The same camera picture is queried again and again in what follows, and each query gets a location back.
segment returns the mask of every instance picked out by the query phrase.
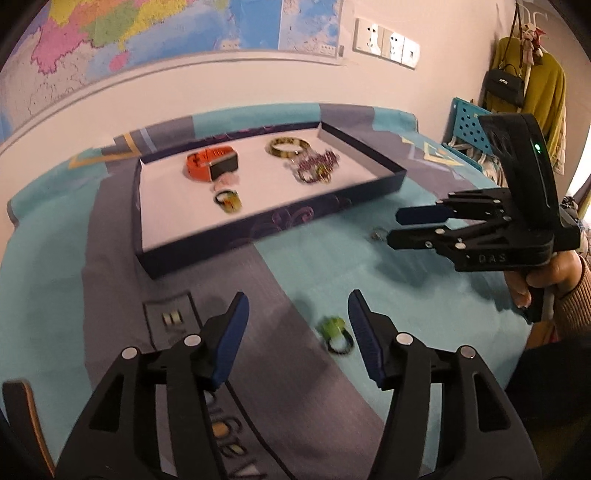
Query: map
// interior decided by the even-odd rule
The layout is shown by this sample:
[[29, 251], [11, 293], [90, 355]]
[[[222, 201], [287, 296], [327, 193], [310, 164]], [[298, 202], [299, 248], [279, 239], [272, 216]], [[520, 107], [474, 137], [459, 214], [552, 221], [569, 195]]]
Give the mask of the map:
[[218, 50], [336, 56], [342, 0], [51, 0], [0, 72], [0, 143], [125, 69]]

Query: blue pegboard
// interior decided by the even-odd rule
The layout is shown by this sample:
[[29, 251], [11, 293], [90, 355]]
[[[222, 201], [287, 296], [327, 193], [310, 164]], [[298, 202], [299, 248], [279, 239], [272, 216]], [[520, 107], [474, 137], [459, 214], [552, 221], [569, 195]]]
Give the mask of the blue pegboard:
[[480, 115], [490, 115], [490, 112], [461, 98], [454, 98], [453, 104], [456, 109], [453, 134], [485, 154], [492, 155], [491, 144], [478, 120]]

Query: orange watch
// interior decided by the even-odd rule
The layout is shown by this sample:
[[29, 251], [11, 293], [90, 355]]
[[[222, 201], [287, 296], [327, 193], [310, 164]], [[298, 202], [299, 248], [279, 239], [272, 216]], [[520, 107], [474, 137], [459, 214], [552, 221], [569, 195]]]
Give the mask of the orange watch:
[[187, 169], [195, 180], [215, 181], [224, 173], [238, 170], [238, 154], [232, 147], [206, 148], [187, 156]]

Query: tray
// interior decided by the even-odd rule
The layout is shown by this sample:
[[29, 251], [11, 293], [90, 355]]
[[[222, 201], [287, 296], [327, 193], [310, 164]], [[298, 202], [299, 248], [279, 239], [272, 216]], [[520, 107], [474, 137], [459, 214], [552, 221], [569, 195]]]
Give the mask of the tray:
[[276, 133], [223, 142], [239, 156], [240, 183], [232, 188], [240, 195], [242, 210], [233, 214], [213, 202], [212, 184], [187, 175], [184, 165], [192, 145], [138, 163], [134, 248], [151, 278], [396, 192], [406, 174], [392, 159], [324, 122], [280, 135], [303, 138], [320, 153], [327, 148], [338, 153], [332, 181], [299, 183], [288, 160], [265, 151]]

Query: watch face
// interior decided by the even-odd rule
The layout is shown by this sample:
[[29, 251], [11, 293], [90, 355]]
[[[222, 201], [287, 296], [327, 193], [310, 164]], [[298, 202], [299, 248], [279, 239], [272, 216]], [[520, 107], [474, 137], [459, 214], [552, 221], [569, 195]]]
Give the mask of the watch face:
[[220, 160], [209, 168], [212, 174], [212, 181], [217, 180], [217, 178], [224, 173], [236, 171], [238, 170], [238, 154], [234, 153], [230, 158]]

